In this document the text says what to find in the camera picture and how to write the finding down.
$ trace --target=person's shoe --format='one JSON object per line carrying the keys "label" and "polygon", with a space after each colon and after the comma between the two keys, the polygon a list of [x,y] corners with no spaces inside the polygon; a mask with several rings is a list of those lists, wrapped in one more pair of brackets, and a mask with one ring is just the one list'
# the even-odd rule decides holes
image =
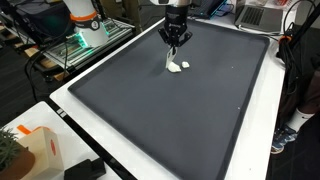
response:
{"label": "person's shoe", "polygon": [[284,146],[288,142],[296,140],[298,133],[285,125],[283,128],[277,129],[273,135],[271,154],[279,154],[283,151]]}

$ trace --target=black cable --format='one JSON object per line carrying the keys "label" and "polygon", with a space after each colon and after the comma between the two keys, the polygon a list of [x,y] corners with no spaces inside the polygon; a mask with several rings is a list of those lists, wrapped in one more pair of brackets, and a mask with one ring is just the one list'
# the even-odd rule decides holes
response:
{"label": "black cable", "polygon": [[36,95],[36,91],[38,92],[41,92],[41,93],[44,93],[44,94],[47,94],[49,95],[50,93],[47,93],[47,92],[43,92],[41,90],[39,90],[37,88],[37,86],[34,84],[33,82],[33,79],[32,79],[32,68],[34,66],[34,64],[38,61],[38,59],[43,55],[43,53],[46,52],[47,49],[51,48],[52,46],[56,45],[60,40],[57,40],[55,41],[54,43],[52,43],[51,45],[47,46],[46,48],[44,49],[41,49],[40,51],[38,51],[36,54],[34,54],[33,56],[31,56],[28,61],[26,62],[25,66],[24,66],[24,73],[25,75],[27,76],[27,79],[30,83],[30,86],[31,86],[31,90],[32,90],[32,95],[33,95],[33,98],[36,102],[38,102],[38,99],[37,99],[37,95]]}
{"label": "black cable", "polygon": [[162,19],[162,18],[164,18],[164,16],[151,16],[151,17],[147,20],[147,22],[144,23],[144,25],[141,26],[141,28],[145,28],[145,27],[150,23],[150,21],[151,21],[152,19],[154,19],[154,18],[160,18],[160,19]]}
{"label": "black cable", "polygon": [[294,3],[289,8],[284,18],[283,31],[284,31],[285,37],[280,41],[280,44],[279,44],[279,55],[282,61],[285,63],[285,69],[286,69],[284,85],[285,85],[287,95],[293,94],[297,90],[297,87],[298,87],[297,80],[302,75],[301,61],[302,61],[303,52],[302,52],[301,41],[300,41],[299,42],[300,43],[300,64],[298,64],[289,46],[290,38],[296,34],[294,32],[294,23],[291,23],[287,29],[285,28],[285,26],[286,26],[288,14],[292,10],[292,8],[302,1],[308,1],[311,3],[311,7],[309,9],[307,17],[309,17],[312,7],[313,8],[316,7],[315,3],[311,0],[299,0],[296,3]]}
{"label": "black cable", "polygon": [[22,44],[24,44],[24,42],[23,42],[23,40],[22,40],[22,38],[20,36],[19,30],[18,30],[18,28],[16,26],[16,20],[13,20],[13,26],[16,29],[16,33],[18,34],[18,37],[19,37],[20,41],[22,42]]}
{"label": "black cable", "polygon": [[[100,7],[102,7],[103,9],[104,9],[104,11],[105,11],[105,13],[107,13],[107,16],[109,16],[110,17],[110,14],[109,14],[109,11],[104,7],[104,6],[102,6],[101,4],[99,4],[99,3],[95,3],[96,4],[96,6],[100,6]],[[131,27],[122,27],[122,26],[119,26],[114,20],[113,20],[113,18],[109,18],[111,21],[112,21],[112,23],[117,27],[117,28],[119,28],[119,29],[132,29]]]}
{"label": "black cable", "polygon": [[67,62],[68,62],[68,45],[67,45],[67,42],[65,41],[64,42],[64,45],[65,45],[65,47],[66,47],[66,55],[65,55],[65,60],[64,60],[64,67],[63,67],[63,77],[62,77],[62,79],[61,79],[61,85],[60,86],[62,86],[63,85],[63,80],[64,80],[64,78],[66,77],[66,72],[67,72]]}
{"label": "black cable", "polygon": [[283,32],[286,31],[287,18],[288,18],[289,13],[291,12],[292,8],[293,8],[294,6],[296,6],[298,3],[302,2],[302,1],[308,1],[308,2],[310,2],[310,3],[312,4],[312,6],[313,6],[314,8],[316,8],[316,4],[315,4],[313,1],[311,1],[311,0],[299,0],[299,1],[295,2],[295,3],[289,8],[288,12],[286,13],[286,16],[285,16],[285,18],[284,18],[284,23],[283,23]]}

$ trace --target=white table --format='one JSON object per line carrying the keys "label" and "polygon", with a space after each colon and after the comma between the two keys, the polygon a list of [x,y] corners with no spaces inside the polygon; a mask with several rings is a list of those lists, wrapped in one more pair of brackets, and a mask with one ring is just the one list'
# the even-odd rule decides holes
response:
{"label": "white table", "polygon": [[[46,126],[58,136],[62,161],[65,169],[68,169],[86,159],[95,160],[98,155],[45,103],[40,102],[31,109],[11,121],[6,125],[13,128],[17,137],[24,136],[17,130],[17,126],[24,125],[33,130],[38,126]],[[107,174],[101,176],[99,180],[120,180],[121,178],[105,164]],[[64,173],[61,172],[54,180],[62,180]]]}
{"label": "white table", "polygon": [[[288,22],[291,22],[292,19],[294,20],[294,15],[295,14],[290,15]],[[233,18],[234,17],[230,15],[223,18],[214,18],[205,22],[235,28],[233,26]],[[144,33],[58,89],[51,94],[50,98],[136,178],[146,180],[177,179],[168,170],[155,162],[98,115],[88,109],[67,90],[70,85],[117,54]],[[275,58],[276,49],[277,43],[271,43],[261,66],[230,161],[226,179],[265,179],[284,79],[283,65],[279,59]]]}

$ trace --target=dark gray surface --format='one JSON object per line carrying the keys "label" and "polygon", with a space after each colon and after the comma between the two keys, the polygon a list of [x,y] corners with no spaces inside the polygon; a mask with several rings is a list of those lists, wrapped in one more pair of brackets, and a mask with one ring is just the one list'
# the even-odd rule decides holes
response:
{"label": "dark gray surface", "polygon": [[178,177],[222,179],[269,40],[190,21],[172,74],[157,29],[69,90]]}

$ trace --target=floor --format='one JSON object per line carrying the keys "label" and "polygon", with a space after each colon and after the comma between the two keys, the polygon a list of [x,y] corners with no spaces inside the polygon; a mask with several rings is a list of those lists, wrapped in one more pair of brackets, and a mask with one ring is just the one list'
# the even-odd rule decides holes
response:
{"label": "floor", "polygon": [[[304,46],[304,59],[320,53],[319,40],[320,30],[310,30],[303,42],[307,44]],[[31,87],[23,73],[26,60],[10,47],[0,50],[0,127],[35,104]],[[55,82],[44,82],[39,73],[34,73],[34,82],[39,89],[46,92],[52,92],[59,85]],[[40,100],[46,101],[48,96],[42,94]],[[320,180],[319,152],[320,115],[312,118],[302,127],[298,139],[290,143],[282,154],[270,156],[266,179]]]}
{"label": "floor", "polygon": [[[11,47],[0,50],[0,127],[36,104],[31,86],[24,74],[27,58],[18,55]],[[59,83],[46,83],[38,72],[32,73],[33,81],[44,92],[53,92]],[[40,101],[48,94],[37,93]]]}

